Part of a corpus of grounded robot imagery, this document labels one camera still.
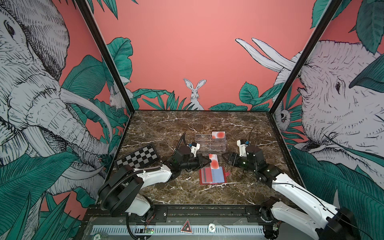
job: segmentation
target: elephant eye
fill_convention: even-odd
[[[336,83],[335,88],[336,88],[336,91],[340,94],[340,83],[339,82]]]
[[[13,36],[15,35],[15,30],[13,29],[13,27],[11,27],[11,25],[9,25],[9,22],[7,22],[6,20],[4,21],[4,26],[7,29],[8,33],[13,38]]]

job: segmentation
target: elephant ear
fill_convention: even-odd
[[[58,80],[70,43],[64,20],[51,0],[7,0],[0,7],[17,21],[45,69]]]

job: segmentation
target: black corner post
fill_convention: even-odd
[[[307,45],[305,46],[302,54],[300,55],[299,59],[297,60],[296,65],[293,67],[291,74],[289,75],[287,81],[285,82],[283,88],[281,89],[279,95],[277,96],[277,99],[275,100],[271,109],[269,110],[270,114],[273,115],[275,113],[277,107],[279,106],[280,102],[283,100],[284,96],[288,92],[293,81],[296,79],[297,75],[300,72],[300,69],[305,64],[305,61],[311,55],[312,50],[315,48],[321,35],[324,33],[325,29],[327,28],[329,22],[332,20],[332,17],[336,13],[336,11],[339,8],[342,1],[343,0],[331,0],[331,2],[329,3],[329,6],[325,10],[324,15],[322,16],[318,25],[316,26],[315,30],[313,31],[311,38],[309,39],[309,41],[308,41]]]
[[[81,14],[83,15],[83,18],[85,22],[87,23],[87,26],[93,36],[93,39],[95,40],[100,52],[101,56],[104,58],[105,63],[107,64],[107,67],[109,71],[112,74],[113,80],[116,82],[116,85],[119,88],[120,93],[122,94],[122,97],[124,98],[125,103],[127,104],[127,108],[130,112],[130,115],[132,115],[135,112],[135,109],[133,108],[133,105],[131,101],[129,100],[129,97],[127,95],[127,92],[125,90],[124,85],[122,84],[120,80],[120,75],[115,67],[115,64],[109,54],[107,45],[105,44],[103,37],[101,36],[101,33],[99,32],[99,29],[96,25],[96,22],[93,18],[92,12],[89,10],[88,5],[86,3],[86,0],[76,0],[77,6],[79,7],[79,10]]]

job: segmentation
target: wallpaper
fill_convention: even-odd
[[[130,113],[73,2],[4,0],[0,17],[0,239],[71,239]]]
[[[326,7],[313,11],[314,0],[88,3],[107,44],[130,40],[109,49],[135,109],[158,110],[268,111]]]
[[[384,2],[349,0],[341,8],[275,120],[306,188],[384,239]]]

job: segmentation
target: red circle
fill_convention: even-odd
[[[212,167],[213,169],[217,169],[217,168],[218,168],[218,162],[217,162],[217,161],[212,161],[212,162],[211,162],[211,167]]]
[[[218,138],[224,138],[225,137],[225,133],[224,132],[218,132],[217,133],[217,137]]]

